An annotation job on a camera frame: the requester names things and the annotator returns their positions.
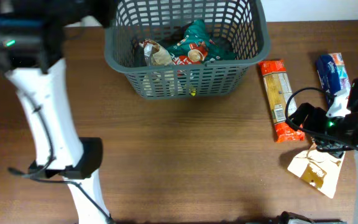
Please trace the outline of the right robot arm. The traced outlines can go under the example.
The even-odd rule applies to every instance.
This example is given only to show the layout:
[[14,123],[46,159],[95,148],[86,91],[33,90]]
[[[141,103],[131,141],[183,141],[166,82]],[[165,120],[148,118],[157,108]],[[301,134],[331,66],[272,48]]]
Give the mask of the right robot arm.
[[330,102],[327,111],[302,103],[285,122],[293,130],[300,130],[312,137],[319,152],[354,151],[357,172],[357,193],[353,222],[358,223],[358,78],[343,94],[320,90]]

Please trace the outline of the beige chocolate snack pouch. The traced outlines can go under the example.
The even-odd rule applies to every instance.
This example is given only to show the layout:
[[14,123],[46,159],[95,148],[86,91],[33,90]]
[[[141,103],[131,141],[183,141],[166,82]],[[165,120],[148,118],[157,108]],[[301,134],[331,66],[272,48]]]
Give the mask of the beige chocolate snack pouch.
[[[140,46],[144,50],[144,58],[148,67],[174,65],[170,53],[156,41],[145,39]],[[141,84],[146,96],[186,95],[186,83],[180,80],[185,76],[186,74],[182,70],[178,70],[176,73],[173,70],[152,72],[143,77]]]

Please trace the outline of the green Nescafe coffee bag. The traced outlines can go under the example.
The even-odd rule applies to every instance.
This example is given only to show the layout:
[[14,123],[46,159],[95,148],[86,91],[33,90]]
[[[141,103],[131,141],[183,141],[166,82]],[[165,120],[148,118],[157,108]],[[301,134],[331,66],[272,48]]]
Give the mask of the green Nescafe coffee bag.
[[203,64],[219,60],[234,60],[236,54],[220,47],[206,31],[204,20],[194,21],[183,39],[167,47],[175,65]]

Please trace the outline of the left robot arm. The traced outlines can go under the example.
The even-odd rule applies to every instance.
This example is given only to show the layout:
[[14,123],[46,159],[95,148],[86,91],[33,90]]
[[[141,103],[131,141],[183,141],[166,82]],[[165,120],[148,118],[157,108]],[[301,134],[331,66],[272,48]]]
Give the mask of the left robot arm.
[[0,72],[16,89],[36,157],[27,171],[11,175],[38,183],[67,185],[80,223],[112,223],[101,191],[99,168],[103,143],[77,135],[66,85],[64,28],[95,18],[104,28],[117,10],[116,1],[0,1]]

